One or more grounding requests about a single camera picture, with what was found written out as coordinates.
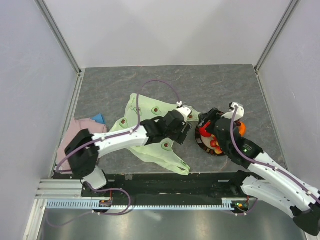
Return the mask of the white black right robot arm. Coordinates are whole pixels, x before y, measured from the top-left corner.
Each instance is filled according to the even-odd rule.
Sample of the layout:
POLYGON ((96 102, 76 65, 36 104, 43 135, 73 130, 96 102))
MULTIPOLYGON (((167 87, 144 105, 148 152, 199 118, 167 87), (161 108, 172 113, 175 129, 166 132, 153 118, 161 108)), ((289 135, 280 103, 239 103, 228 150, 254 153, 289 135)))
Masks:
POLYGON ((264 201, 286 213, 304 232, 320 233, 320 191, 280 166, 261 147, 244 137, 242 106, 223 113, 216 108, 199 114, 198 134, 248 172, 238 171, 229 184, 235 197, 243 194, 264 201))

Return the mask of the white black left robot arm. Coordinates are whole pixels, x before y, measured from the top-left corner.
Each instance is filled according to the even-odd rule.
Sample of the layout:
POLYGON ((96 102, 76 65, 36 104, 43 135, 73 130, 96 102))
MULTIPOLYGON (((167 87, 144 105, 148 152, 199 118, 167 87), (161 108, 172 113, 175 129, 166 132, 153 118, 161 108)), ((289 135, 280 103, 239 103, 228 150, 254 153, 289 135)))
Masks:
POLYGON ((187 123, 192 110, 180 107, 165 116, 146 119, 135 127, 106 133, 81 130, 65 148, 66 160, 74 177, 85 180, 99 197, 106 196, 110 185, 104 172, 97 167, 99 158, 130 147, 158 144, 170 139, 182 144, 191 125, 187 123))

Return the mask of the small red yellow fruits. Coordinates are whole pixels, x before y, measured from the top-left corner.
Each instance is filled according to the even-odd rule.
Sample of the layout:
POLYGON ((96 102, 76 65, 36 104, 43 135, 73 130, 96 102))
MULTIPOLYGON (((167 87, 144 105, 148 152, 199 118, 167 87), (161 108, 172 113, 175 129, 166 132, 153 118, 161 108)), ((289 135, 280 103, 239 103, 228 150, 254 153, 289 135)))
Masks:
POLYGON ((216 155, 222 155, 224 152, 221 150, 218 140, 215 135, 212 135, 212 140, 210 141, 210 146, 213 148, 213 152, 216 155))

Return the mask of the red apple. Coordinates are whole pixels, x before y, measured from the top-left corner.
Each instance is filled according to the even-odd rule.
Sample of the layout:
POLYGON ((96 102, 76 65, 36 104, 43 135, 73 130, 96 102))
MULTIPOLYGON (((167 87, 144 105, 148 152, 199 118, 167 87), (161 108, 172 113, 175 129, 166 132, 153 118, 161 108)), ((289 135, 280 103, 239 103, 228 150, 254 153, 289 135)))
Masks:
POLYGON ((206 127, 200 127, 199 128, 199 134, 202 136, 202 137, 205 137, 205 138, 210 138, 212 136, 211 133, 207 132, 206 131, 206 127))

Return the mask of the dark round fruit plate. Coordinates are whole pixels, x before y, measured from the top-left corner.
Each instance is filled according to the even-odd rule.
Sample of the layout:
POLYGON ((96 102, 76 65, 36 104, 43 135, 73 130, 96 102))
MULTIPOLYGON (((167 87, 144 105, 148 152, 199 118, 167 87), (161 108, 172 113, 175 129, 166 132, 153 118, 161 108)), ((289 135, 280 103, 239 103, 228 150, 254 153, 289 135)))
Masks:
MULTIPOLYGON (((205 125, 205 130, 217 138, 217 141, 218 141, 220 148, 228 146, 228 143, 231 141, 230 123, 231 123, 230 119, 221 117, 216 122, 208 122, 205 125)), ((195 140, 196 140, 198 146, 210 155, 213 155, 213 156, 225 156, 226 155, 224 152, 221 155, 217 155, 214 153, 214 149, 210 146, 210 142, 212 140, 212 137, 203 137, 200 135, 199 123, 195 128, 195 140)))

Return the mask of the orange fruit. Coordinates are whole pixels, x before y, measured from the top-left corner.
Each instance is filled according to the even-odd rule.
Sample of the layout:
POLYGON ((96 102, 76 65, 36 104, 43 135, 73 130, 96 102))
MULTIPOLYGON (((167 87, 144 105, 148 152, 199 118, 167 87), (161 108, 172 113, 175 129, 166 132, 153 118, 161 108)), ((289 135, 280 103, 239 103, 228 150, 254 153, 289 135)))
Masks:
POLYGON ((237 127, 238 127, 238 131, 239 131, 240 135, 243 137, 246 133, 246 130, 247 130, 246 125, 243 122, 238 121, 237 127))

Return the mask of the blue cloth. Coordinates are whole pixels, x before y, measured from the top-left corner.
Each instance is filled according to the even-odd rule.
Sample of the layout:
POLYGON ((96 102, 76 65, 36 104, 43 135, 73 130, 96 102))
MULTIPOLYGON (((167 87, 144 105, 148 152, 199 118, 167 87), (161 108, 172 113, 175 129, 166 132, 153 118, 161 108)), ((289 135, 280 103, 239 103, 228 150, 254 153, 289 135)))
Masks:
POLYGON ((106 124, 105 118, 104 118, 104 116, 103 116, 101 113, 93 116, 93 117, 91 118, 91 120, 95 121, 96 123, 102 124, 102 125, 105 125, 105 124, 106 124))

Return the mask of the pink folded cloth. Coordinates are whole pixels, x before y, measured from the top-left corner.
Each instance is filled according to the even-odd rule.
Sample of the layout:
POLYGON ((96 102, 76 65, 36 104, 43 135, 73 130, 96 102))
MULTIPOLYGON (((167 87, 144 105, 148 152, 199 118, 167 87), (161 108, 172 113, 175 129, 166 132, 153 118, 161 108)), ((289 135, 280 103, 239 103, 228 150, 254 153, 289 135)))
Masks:
POLYGON ((91 134, 106 133, 107 127, 105 124, 96 122, 91 118, 75 119, 70 122, 68 130, 62 138, 62 142, 57 150, 56 164, 59 164, 65 157, 65 149, 73 138, 84 129, 88 129, 91 134))

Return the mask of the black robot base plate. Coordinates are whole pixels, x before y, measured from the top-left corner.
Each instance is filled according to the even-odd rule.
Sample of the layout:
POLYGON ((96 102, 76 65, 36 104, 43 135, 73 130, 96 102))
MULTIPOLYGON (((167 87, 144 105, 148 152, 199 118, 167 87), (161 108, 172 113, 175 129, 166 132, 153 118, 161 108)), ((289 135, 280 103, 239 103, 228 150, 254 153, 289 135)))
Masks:
POLYGON ((82 197, 106 198, 118 204, 219 204, 223 199, 253 200, 241 190, 241 182, 249 173, 238 172, 191 173, 133 173, 106 174, 111 192, 91 190, 84 184, 82 197))

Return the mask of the aluminium frame post right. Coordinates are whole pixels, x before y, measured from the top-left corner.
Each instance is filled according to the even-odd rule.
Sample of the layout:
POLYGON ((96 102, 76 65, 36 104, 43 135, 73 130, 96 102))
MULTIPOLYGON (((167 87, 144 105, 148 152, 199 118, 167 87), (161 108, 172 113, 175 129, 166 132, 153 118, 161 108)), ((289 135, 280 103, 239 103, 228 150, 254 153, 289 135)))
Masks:
POLYGON ((270 52, 272 51, 274 45, 276 44, 277 40, 280 38, 283 30, 285 29, 287 23, 289 22, 292 14, 294 13, 299 3, 300 0, 291 0, 289 2, 275 30, 273 31, 270 39, 268 40, 262 54, 260 55, 257 63, 254 66, 254 71, 256 74, 258 74, 267 57, 269 56, 270 52))

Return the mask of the aluminium frame post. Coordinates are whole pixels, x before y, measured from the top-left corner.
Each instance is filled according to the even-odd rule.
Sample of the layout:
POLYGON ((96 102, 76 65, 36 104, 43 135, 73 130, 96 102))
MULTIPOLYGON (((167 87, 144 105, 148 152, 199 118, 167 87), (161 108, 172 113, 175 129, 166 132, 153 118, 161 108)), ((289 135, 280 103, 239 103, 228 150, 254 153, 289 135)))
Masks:
POLYGON ((294 13, 299 3, 300 0, 291 0, 289 2, 275 30, 273 31, 270 39, 268 40, 262 54, 260 55, 257 63, 254 66, 254 71, 256 74, 258 74, 267 57, 269 56, 270 52, 272 51, 274 45, 276 44, 277 40, 280 38, 283 30, 285 29, 287 23, 289 22, 292 14, 294 13))
POLYGON ((35 0, 36 5, 38 6, 39 10, 41 11, 44 19, 46 20, 47 24, 49 25, 50 29, 53 32, 53 35, 55 36, 57 42, 59 43, 61 49, 63 50, 64 54, 66 55, 67 59, 69 60, 72 68, 76 72, 77 75, 80 75, 82 73, 82 69, 77 63, 74 55, 71 52, 71 49, 69 48, 62 32, 60 31, 51 11, 49 10, 49 7, 47 6, 46 2, 44 0, 35 0))

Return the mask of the aluminium frame post left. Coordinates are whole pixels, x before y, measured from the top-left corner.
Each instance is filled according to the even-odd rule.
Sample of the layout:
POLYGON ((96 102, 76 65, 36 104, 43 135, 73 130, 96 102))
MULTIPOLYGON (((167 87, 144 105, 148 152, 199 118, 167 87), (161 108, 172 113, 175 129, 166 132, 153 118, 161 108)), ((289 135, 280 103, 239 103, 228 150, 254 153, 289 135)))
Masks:
POLYGON ((38 6, 39 10, 41 11, 44 19, 46 20, 47 24, 49 25, 50 29, 53 32, 53 35, 55 36, 57 42, 59 43, 61 49, 63 50, 64 54, 66 55, 67 59, 69 60, 72 68, 76 72, 77 75, 80 75, 82 73, 82 69, 77 63, 74 55, 71 52, 71 49, 69 48, 62 32, 60 31, 51 11, 49 10, 49 7, 47 6, 46 2, 44 0, 35 0, 36 5, 38 6))

